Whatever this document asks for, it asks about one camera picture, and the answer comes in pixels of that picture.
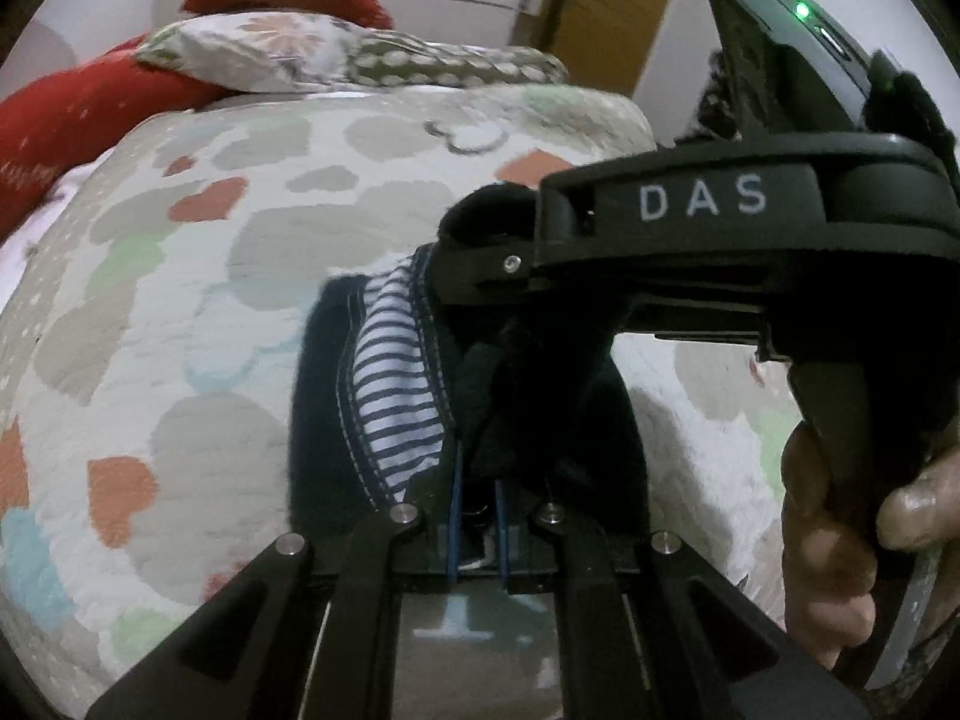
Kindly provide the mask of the person's right hand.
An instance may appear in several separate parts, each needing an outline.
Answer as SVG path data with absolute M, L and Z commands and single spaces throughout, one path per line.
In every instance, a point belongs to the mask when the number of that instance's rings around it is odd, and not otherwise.
M 815 434 L 801 424 L 781 457 L 782 578 L 786 629 L 822 667 L 864 644 L 875 624 L 872 590 L 877 557 L 850 527 L 825 509 L 830 475 Z M 878 512 L 878 543 L 918 553 L 939 546 L 939 577 L 918 639 L 958 613 L 958 426 L 935 439 L 931 465 L 896 489 Z

